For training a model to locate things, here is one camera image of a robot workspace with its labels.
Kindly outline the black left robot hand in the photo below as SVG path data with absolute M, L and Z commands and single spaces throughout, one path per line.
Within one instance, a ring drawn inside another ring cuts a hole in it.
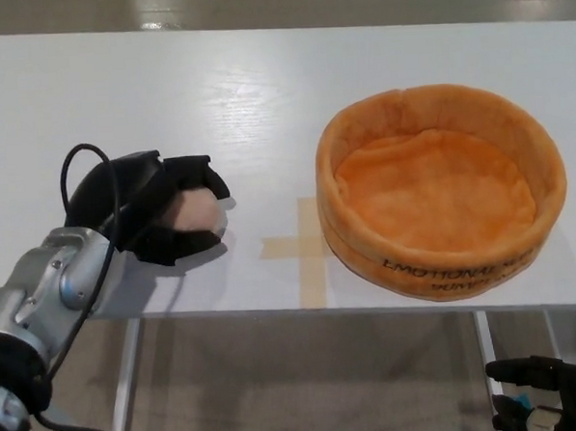
M 139 260 L 173 266 L 214 248 L 223 227 L 219 202 L 231 196 L 206 155 L 161 159 L 140 151 L 111 162 L 119 186 L 116 248 Z

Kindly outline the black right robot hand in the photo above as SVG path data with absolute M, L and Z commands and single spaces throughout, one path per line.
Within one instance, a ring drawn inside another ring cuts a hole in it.
M 512 358 L 487 364 L 485 375 L 518 387 L 555 391 L 561 398 L 559 409 L 539 405 L 528 408 L 518 399 L 495 394 L 492 426 L 496 430 L 576 431 L 576 364 L 541 356 Z

